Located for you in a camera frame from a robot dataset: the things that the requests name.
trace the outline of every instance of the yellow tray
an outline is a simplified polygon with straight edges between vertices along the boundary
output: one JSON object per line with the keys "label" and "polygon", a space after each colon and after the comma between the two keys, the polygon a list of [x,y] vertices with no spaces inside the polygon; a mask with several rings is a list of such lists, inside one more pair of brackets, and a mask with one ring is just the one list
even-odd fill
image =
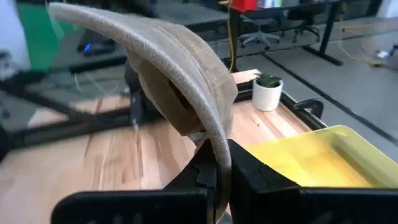
{"label": "yellow tray", "polygon": [[398,165],[346,126],[245,147],[306,187],[398,187]]}

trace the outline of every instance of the wooden table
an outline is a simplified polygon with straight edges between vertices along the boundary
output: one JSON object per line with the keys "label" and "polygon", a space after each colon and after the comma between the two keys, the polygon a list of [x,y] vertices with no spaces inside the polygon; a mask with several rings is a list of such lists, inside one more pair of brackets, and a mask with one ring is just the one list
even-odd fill
{"label": "wooden table", "polygon": [[[256,70],[235,73],[237,83],[254,78]],[[114,97],[77,104],[91,112],[126,106]],[[30,125],[65,117],[39,110]],[[242,146],[293,136],[310,129],[284,105],[276,111],[255,110],[250,101],[234,105],[231,138]],[[49,222],[54,205],[82,190],[161,189],[193,157],[194,144],[166,121],[121,128],[10,152],[0,164],[2,224]]]}

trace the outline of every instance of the white pot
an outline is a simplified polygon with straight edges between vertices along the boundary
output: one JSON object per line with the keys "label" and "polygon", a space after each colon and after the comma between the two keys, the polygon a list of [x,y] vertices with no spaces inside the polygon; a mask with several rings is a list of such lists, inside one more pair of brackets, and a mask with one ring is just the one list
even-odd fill
{"label": "white pot", "polygon": [[280,94],[282,93],[283,81],[274,88],[266,88],[257,83],[257,79],[253,80],[253,107],[261,111],[273,111],[278,107]]}

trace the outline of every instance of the potted plant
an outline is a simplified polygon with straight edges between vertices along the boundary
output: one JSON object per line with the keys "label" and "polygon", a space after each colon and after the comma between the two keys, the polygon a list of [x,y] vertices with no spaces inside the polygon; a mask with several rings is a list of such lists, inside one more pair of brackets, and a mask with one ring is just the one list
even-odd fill
{"label": "potted plant", "polygon": [[273,111],[278,107],[283,81],[279,77],[260,75],[253,80],[253,107],[261,111]]}

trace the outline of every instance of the fabric cloth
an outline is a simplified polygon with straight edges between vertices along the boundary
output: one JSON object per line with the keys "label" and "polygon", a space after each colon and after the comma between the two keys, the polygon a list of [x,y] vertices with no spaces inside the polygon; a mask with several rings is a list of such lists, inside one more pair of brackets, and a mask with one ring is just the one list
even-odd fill
{"label": "fabric cloth", "polygon": [[52,14],[125,46],[131,67],[156,108],[182,135],[205,130],[221,179],[219,220],[228,203],[231,155],[227,135],[238,93],[233,77],[211,47],[186,27],[159,19],[84,6],[51,3]]}

